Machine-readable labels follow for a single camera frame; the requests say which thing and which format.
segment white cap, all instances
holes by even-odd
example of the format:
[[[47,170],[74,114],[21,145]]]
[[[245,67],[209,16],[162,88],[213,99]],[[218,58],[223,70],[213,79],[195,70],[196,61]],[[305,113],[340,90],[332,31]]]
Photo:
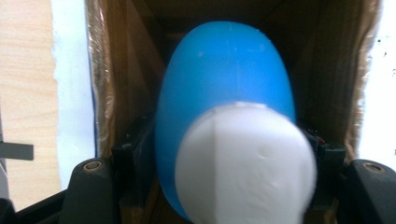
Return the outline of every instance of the white cap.
[[[316,165],[303,134],[265,105],[210,109],[177,154],[177,196],[195,224],[301,223]]]

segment blue egg-shaped object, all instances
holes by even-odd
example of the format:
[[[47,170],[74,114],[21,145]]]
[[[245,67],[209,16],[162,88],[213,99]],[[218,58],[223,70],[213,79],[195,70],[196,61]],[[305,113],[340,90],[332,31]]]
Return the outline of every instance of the blue egg-shaped object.
[[[263,33],[229,21],[196,27],[180,42],[166,70],[155,131],[163,193],[186,219],[175,184],[181,140],[194,120],[208,109],[239,101],[267,105],[295,121],[285,67]]]

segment clear plastic tape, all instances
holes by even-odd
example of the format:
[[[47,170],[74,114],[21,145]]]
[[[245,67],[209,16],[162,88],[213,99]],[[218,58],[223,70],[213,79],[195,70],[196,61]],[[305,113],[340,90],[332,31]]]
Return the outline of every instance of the clear plastic tape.
[[[358,63],[354,82],[352,107],[349,114],[349,123],[346,129],[346,162],[357,159],[357,148],[361,138],[361,126],[364,115],[364,89],[371,65],[370,50],[378,28],[381,14],[382,0],[361,1],[361,26],[359,28]]]
[[[106,25],[106,0],[86,0],[88,41],[91,60],[92,91],[94,97],[97,156],[110,156],[115,144],[112,62]]]

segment cardboard box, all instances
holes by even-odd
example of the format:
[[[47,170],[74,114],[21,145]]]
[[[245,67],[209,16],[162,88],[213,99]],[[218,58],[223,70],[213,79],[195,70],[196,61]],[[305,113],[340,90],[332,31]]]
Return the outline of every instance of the cardboard box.
[[[360,99],[380,0],[86,1],[100,156],[139,115],[155,111],[165,67],[181,38],[206,21],[239,21],[275,44],[297,117],[355,158]]]

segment wooden surface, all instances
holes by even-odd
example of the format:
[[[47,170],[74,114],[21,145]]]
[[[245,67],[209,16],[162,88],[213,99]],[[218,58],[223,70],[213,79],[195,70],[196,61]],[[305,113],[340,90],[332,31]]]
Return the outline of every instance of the wooden surface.
[[[5,142],[33,144],[33,161],[7,160],[17,210],[60,191],[50,0],[0,1],[0,108]]]

